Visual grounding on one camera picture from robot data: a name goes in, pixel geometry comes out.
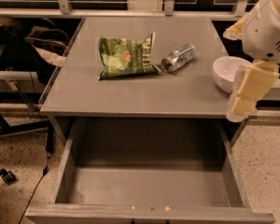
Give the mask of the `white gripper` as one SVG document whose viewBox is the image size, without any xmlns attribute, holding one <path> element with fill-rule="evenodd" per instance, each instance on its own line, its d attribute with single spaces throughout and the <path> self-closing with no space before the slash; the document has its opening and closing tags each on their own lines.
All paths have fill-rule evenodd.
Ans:
<svg viewBox="0 0 280 224">
<path fill-rule="evenodd" d="M 236 71 L 226 118 L 241 122 L 280 77 L 280 0 L 259 0 L 247 16 L 225 30 L 223 37 L 243 39 L 244 53 L 261 59 Z"/>
</svg>

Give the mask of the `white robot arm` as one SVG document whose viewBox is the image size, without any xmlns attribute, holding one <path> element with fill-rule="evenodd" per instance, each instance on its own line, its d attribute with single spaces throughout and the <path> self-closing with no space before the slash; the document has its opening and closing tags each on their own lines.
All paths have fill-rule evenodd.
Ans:
<svg viewBox="0 0 280 224">
<path fill-rule="evenodd" d="M 253 58 L 236 71 L 226 113 L 228 120 L 240 122 L 280 77 L 280 0 L 259 0 L 223 36 L 241 40 L 244 53 Z"/>
</svg>

